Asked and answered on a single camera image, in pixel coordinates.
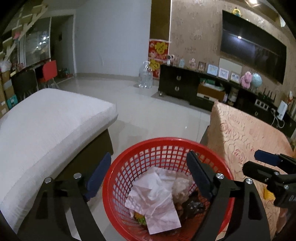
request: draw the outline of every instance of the red plastic basket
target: red plastic basket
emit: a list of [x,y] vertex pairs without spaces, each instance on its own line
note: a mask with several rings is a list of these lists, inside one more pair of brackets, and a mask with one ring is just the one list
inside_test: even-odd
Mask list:
[[[190,241],[198,230],[205,213],[186,221],[174,234],[159,233],[150,235],[146,229],[131,218],[124,206],[132,183],[149,167],[157,166],[190,175],[186,165],[186,155],[193,150],[200,160],[208,163],[215,172],[233,179],[228,167],[217,154],[207,147],[185,139],[165,137],[140,142],[121,153],[109,168],[103,184],[103,203],[106,214],[120,235],[128,241]],[[196,188],[195,183],[190,192]],[[200,200],[209,207],[207,199]],[[234,199],[230,199],[220,232],[228,224]]]

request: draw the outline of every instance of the power cord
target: power cord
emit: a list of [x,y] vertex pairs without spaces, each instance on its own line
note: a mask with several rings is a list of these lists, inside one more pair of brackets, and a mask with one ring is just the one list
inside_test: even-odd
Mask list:
[[272,113],[272,115],[274,116],[274,121],[275,121],[275,119],[276,119],[276,121],[277,121],[276,127],[282,129],[282,128],[285,126],[285,121],[283,120],[283,123],[284,123],[284,124],[283,124],[283,126],[280,126],[280,125],[279,125],[279,119],[276,117],[276,110],[275,110],[275,109],[271,109],[271,113]]

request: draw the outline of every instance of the bolt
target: bolt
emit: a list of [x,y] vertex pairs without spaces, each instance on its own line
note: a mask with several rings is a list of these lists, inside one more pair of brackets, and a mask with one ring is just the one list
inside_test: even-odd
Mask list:
[[251,178],[247,178],[247,179],[246,179],[246,183],[247,183],[247,184],[252,184],[252,183],[253,183],[253,180],[252,180]]
[[47,177],[44,179],[44,182],[47,184],[47,183],[50,183],[52,181],[52,178],[51,177]]
[[217,173],[217,174],[216,174],[216,177],[217,177],[218,179],[224,179],[224,175],[223,175],[222,173]]
[[81,175],[81,173],[75,173],[74,175],[73,175],[73,177],[74,177],[74,179],[79,179],[79,178],[81,178],[82,177],[82,175]]

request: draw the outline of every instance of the picture frame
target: picture frame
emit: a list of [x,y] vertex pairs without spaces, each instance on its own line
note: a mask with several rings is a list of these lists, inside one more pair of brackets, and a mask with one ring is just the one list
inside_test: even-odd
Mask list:
[[199,61],[198,68],[197,68],[198,71],[204,72],[205,71],[205,66],[206,66],[206,63],[205,62]]
[[209,64],[207,67],[207,73],[210,75],[217,76],[218,74],[218,67],[212,64]]
[[235,83],[239,83],[240,75],[238,73],[231,72],[231,74],[230,74],[230,80],[233,81],[233,82],[235,82]]
[[228,70],[223,69],[223,68],[220,68],[219,69],[219,74],[218,74],[218,77],[219,78],[228,80],[228,75],[229,75],[229,71]]

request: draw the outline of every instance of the pink teddy bear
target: pink teddy bear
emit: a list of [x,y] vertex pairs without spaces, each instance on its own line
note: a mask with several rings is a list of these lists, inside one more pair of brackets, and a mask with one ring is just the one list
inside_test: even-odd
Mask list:
[[252,81],[252,74],[248,71],[241,77],[242,87],[246,89],[250,88],[251,81]]

